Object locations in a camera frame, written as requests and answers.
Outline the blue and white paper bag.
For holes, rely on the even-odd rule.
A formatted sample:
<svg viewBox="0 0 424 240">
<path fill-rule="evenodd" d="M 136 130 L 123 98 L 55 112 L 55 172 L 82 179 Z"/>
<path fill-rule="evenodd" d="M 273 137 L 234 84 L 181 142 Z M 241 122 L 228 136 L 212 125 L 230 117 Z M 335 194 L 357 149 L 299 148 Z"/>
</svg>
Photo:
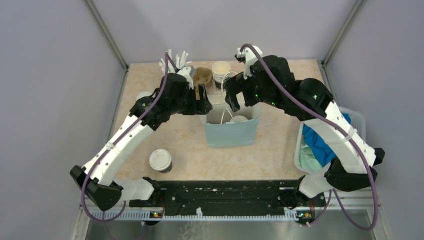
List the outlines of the blue and white paper bag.
<svg viewBox="0 0 424 240">
<path fill-rule="evenodd" d="M 244 147 L 254 144 L 263 109 L 258 104 L 251 107 L 245 106 L 243 94 L 237 98 L 241 109 L 233 112 L 225 101 L 226 92 L 212 89 L 208 95 L 213 110 L 207 115 L 201 115 L 200 121 L 205 127 L 206 142 L 210 148 Z M 246 122 L 230 123 L 235 116 L 248 118 Z"/>
</svg>

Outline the white plastic cup lid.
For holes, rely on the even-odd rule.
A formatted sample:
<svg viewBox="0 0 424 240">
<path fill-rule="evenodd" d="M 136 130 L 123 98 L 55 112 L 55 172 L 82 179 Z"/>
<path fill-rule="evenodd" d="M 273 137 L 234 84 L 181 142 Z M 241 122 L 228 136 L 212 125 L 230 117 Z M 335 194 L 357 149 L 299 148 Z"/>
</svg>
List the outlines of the white plastic cup lid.
<svg viewBox="0 0 424 240">
<path fill-rule="evenodd" d="M 155 150 L 149 158 L 150 167 L 158 172 L 166 169 L 171 163 L 173 163 L 172 156 L 165 149 Z"/>
</svg>

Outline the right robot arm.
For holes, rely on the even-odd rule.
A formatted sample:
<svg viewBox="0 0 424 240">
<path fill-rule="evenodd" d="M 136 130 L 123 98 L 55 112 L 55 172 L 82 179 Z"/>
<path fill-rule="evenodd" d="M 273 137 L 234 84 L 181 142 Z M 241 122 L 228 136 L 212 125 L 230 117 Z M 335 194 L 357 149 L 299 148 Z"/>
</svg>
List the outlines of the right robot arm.
<svg viewBox="0 0 424 240">
<path fill-rule="evenodd" d="M 376 188 L 374 167 L 382 163 L 385 151 L 361 138 L 321 81 L 297 80 L 283 57 L 257 57 L 250 52 L 238 53 L 235 58 L 244 69 L 224 81 L 225 100 L 233 111 L 241 108 L 239 94 L 247 107 L 264 103 L 280 109 L 317 133 L 334 153 L 329 166 L 299 180 L 293 192 L 297 205 L 307 206 L 318 194 L 332 189 L 354 192 Z"/>
</svg>

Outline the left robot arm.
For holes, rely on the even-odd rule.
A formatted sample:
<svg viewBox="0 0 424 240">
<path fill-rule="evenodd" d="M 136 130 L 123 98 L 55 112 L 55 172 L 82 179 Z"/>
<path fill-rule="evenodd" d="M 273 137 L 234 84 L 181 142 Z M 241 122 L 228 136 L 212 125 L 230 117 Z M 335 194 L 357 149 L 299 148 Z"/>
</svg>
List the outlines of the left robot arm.
<svg viewBox="0 0 424 240">
<path fill-rule="evenodd" d="M 82 197 L 89 198 L 103 212 L 130 201 L 143 201 L 154 207 L 161 194 L 152 180 L 118 182 L 116 174 L 135 149 L 172 115 L 206 115 L 212 109 L 205 84 L 194 86 L 190 75 L 169 73 L 151 95 L 136 101 L 105 147 L 84 166 L 74 166 L 70 176 Z"/>
</svg>

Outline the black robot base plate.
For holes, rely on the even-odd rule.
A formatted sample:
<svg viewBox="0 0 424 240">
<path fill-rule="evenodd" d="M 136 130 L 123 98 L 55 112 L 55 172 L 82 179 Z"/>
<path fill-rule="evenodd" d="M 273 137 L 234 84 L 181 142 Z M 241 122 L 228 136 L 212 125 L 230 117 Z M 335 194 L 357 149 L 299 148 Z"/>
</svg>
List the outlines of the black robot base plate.
<svg viewBox="0 0 424 240">
<path fill-rule="evenodd" d="M 323 193 L 302 196 L 296 180 L 154 181 L 153 186 L 149 200 L 131 200 L 127 206 L 164 209 L 168 217 L 193 216 L 197 209 L 206 217 L 273 217 L 326 204 Z"/>
</svg>

